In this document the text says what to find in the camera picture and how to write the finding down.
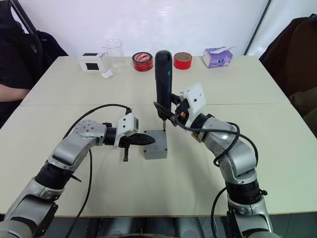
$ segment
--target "white wall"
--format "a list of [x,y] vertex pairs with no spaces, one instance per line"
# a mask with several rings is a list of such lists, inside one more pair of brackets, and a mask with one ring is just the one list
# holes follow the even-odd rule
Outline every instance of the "white wall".
[[317,13],[317,0],[273,0],[248,55],[260,57],[292,19],[312,13]]
[[69,55],[102,51],[107,38],[123,51],[202,55],[234,46],[243,54],[266,0],[19,0],[38,30],[52,34]]

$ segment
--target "clear plastic cup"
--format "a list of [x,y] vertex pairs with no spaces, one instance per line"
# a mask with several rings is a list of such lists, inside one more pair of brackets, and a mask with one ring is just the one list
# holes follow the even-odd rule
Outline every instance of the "clear plastic cup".
[[121,71],[125,67],[125,59],[122,51],[122,41],[109,39],[104,42],[103,49],[107,54],[107,63],[114,71]]

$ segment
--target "silver robotic arm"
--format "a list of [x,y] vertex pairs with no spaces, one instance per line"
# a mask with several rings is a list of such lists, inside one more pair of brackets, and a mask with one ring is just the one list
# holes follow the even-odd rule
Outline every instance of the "silver robotic arm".
[[64,191],[73,173],[93,146],[112,145],[125,148],[127,161],[130,144],[155,142],[150,136],[136,133],[139,121],[132,113],[118,122],[117,128],[108,123],[83,120],[63,139],[50,155],[40,172],[33,177],[0,222],[0,238],[31,238],[42,236],[58,208],[55,201]]
[[257,181],[255,152],[238,138],[234,146],[225,152],[239,133],[238,128],[212,115],[203,114],[206,100],[201,84],[187,88],[179,96],[172,95],[172,102],[177,105],[175,114],[158,103],[154,105],[175,126],[192,131],[196,140],[203,142],[219,158],[214,163],[220,168],[225,180],[227,217],[233,237],[279,237],[273,233],[263,197],[265,192],[260,190]]

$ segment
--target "red and white tape roll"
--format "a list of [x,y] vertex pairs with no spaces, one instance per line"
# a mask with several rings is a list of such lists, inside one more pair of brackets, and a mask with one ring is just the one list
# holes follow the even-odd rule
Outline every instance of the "red and white tape roll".
[[153,57],[147,52],[138,52],[132,56],[135,70],[145,72],[153,68]]
[[179,52],[174,55],[174,66],[177,69],[188,69],[192,65],[192,56],[187,52]]

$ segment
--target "white table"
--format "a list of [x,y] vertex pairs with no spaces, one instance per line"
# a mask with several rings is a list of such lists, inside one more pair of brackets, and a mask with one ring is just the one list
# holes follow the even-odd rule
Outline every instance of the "white table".
[[[75,57],[59,57],[28,94],[23,105],[151,105],[156,101],[155,70],[126,69],[104,79],[83,72]],[[289,101],[256,57],[234,56],[228,67],[207,68],[193,57],[188,70],[173,67],[172,91],[178,94],[200,82],[207,104],[288,104]]]
[[[89,105],[20,106],[0,130],[0,213],[5,213],[32,176],[35,176],[72,123]],[[132,106],[140,131],[161,128],[154,106]],[[260,187],[269,213],[317,211],[317,140],[289,104],[207,105],[206,113],[239,124],[259,150]],[[107,108],[89,116],[112,122],[123,109]],[[129,162],[123,150],[94,147],[93,183],[83,216],[196,216],[210,215],[216,194],[224,187],[214,155],[181,128],[168,123],[168,158],[145,160],[142,148],[131,146]],[[86,158],[57,201],[57,215],[75,216],[87,191]],[[220,197],[216,215],[225,215]]]

